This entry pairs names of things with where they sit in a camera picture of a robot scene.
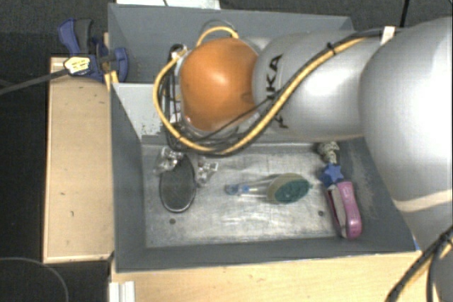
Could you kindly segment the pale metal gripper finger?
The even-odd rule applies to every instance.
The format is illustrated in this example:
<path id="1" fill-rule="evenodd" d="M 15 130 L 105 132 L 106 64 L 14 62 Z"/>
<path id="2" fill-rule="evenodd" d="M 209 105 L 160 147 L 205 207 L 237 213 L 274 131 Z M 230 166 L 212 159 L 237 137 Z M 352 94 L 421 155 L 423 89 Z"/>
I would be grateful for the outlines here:
<path id="1" fill-rule="evenodd" d="M 199 158 L 195 168 L 195 181 L 198 187 L 205 187 L 211 177 L 217 172 L 218 162 Z"/>
<path id="2" fill-rule="evenodd" d="M 183 157 L 184 153 L 164 146 L 156 157 L 153 174 L 160 175 L 172 171 L 183 160 Z"/>

